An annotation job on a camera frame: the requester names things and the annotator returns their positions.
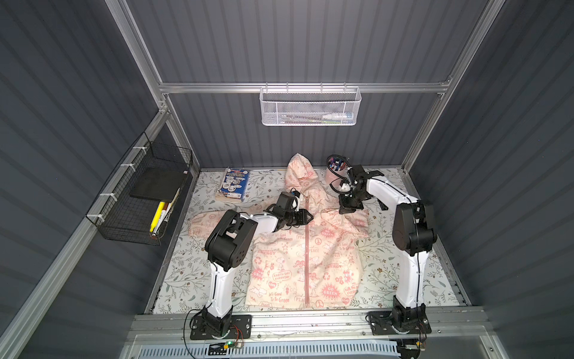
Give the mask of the pink patterned hooded jacket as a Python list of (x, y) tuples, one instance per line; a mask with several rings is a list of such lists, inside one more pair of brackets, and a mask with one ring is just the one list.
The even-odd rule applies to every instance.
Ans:
[(369, 235), (368, 211), (340, 213), (338, 200), (301, 154), (290, 159), (285, 188), (300, 192), (300, 207), (313, 219), (254, 235), (245, 304), (284, 310), (347, 307), (363, 279), (357, 243)]

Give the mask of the pens in pink cup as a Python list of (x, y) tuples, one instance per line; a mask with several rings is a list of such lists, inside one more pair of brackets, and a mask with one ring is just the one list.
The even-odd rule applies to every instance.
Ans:
[(327, 167), (331, 171), (341, 172), (347, 170), (350, 165), (347, 157), (333, 154), (327, 157)]

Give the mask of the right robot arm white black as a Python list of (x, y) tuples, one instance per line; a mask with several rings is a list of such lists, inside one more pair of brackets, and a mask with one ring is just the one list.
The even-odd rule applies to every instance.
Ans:
[(372, 198), (382, 209), (394, 209), (392, 236), (402, 252), (402, 264), (389, 321), (399, 334), (429, 334), (423, 280), (428, 256), (437, 241), (433, 206), (400, 190), (380, 171), (365, 171), (361, 165), (351, 166), (341, 182), (337, 191), (341, 214), (363, 209), (363, 201)]

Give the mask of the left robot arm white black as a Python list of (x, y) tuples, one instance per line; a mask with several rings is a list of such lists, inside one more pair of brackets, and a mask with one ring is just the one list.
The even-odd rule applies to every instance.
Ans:
[(305, 226), (313, 220), (313, 215), (300, 207), (300, 199), (300, 192), (292, 189), (282, 192), (276, 203), (259, 214), (230, 209), (209, 235), (205, 250), (212, 276), (209, 300), (201, 311), (201, 319), (213, 335), (222, 337), (230, 329), (235, 271), (245, 259), (253, 238), (286, 227)]

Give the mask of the white tube in mesh basket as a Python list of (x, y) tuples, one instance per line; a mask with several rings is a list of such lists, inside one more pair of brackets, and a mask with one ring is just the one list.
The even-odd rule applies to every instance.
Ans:
[(341, 124), (354, 124), (354, 113), (352, 112), (339, 112), (339, 113), (330, 113), (322, 116), (322, 120), (326, 122), (332, 123), (341, 123)]

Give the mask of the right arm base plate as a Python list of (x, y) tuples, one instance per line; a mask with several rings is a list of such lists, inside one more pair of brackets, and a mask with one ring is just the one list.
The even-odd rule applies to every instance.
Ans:
[(432, 332), (431, 325), (423, 311), (370, 311), (366, 314), (366, 321), (373, 335), (391, 334), (421, 334), (423, 336)]

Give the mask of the pink pen cup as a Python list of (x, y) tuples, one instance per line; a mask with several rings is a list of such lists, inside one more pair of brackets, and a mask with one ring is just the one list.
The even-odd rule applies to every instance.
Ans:
[(325, 182), (327, 185), (333, 185), (336, 188), (341, 186), (342, 180), (346, 177), (346, 170), (332, 171), (327, 169), (325, 175)]

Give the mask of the yellow highlighter marker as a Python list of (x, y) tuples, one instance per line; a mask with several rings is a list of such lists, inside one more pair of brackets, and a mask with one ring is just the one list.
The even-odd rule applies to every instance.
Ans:
[(154, 230), (158, 227), (158, 223), (159, 223), (159, 221), (160, 221), (160, 219), (161, 219), (161, 216), (162, 216), (162, 214), (163, 214), (163, 212), (164, 212), (164, 207), (165, 207), (165, 205), (166, 205), (165, 202), (160, 202), (160, 203), (159, 203), (159, 205), (158, 205), (158, 207), (157, 207), (157, 209), (156, 209), (156, 211), (155, 211), (154, 217), (153, 217), (153, 219), (152, 219), (150, 228), (149, 228), (149, 232), (150, 232), (150, 233), (153, 233)]

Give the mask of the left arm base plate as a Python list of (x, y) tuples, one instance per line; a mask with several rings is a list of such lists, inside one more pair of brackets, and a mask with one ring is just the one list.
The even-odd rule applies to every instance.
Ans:
[(197, 314), (188, 324), (190, 340), (243, 340), (251, 337), (253, 317), (231, 315), (219, 319), (209, 314)]

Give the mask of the blue sticker book pack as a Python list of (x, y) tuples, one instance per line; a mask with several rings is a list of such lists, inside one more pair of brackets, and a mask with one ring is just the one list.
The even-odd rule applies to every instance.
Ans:
[(215, 199), (226, 203), (241, 203), (245, 198), (249, 178), (248, 170), (227, 168)]

